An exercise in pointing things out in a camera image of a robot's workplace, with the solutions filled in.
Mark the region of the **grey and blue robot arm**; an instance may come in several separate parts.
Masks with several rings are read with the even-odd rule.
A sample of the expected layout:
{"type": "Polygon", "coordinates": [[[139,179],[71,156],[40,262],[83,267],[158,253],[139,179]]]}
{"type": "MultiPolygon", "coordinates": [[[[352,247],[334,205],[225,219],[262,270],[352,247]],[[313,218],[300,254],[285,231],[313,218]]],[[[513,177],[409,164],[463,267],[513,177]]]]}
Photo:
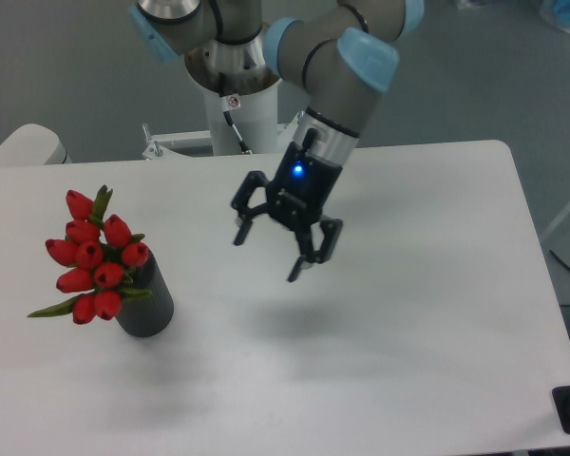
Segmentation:
{"type": "Polygon", "coordinates": [[[267,215],[293,232],[299,248],[290,273],[330,260],[343,223],[323,207],[399,63],[394,42],[421,23],[421,1],[340,1],[311,21],[262,24],[258,1],[138,1],[129,9],[158,58],[206,50],[220,94],[240,92],[253,74],[274,76],[310,102],[272,178],[250,172],[237,190],[236,244],[267,215]]]}

